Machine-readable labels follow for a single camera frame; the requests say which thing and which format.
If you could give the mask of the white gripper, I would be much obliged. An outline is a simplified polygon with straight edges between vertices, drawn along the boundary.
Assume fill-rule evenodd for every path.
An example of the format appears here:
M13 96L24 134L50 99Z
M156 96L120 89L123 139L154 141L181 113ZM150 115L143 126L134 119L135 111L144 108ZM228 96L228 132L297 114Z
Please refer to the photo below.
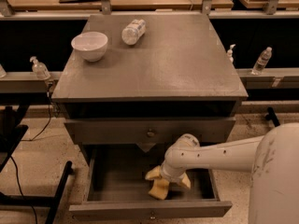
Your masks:
M161 177L165 178L169 182L178 183L185 189L191 188L191 181L188 175L182 168L172 167L168 162L164 161L161 166L158 165L152 170L148 171L145 175L146 180L156 180Z

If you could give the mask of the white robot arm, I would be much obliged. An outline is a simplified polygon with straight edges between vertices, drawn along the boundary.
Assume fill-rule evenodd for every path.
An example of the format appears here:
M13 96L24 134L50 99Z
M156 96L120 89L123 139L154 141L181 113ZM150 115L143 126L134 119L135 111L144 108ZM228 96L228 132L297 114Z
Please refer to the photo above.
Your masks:
M249 224L299 224L299 123L281 124L249 139L202 147L183 134L148 171L149 195L163 200L169 185L189 189L192 169L250 173Z

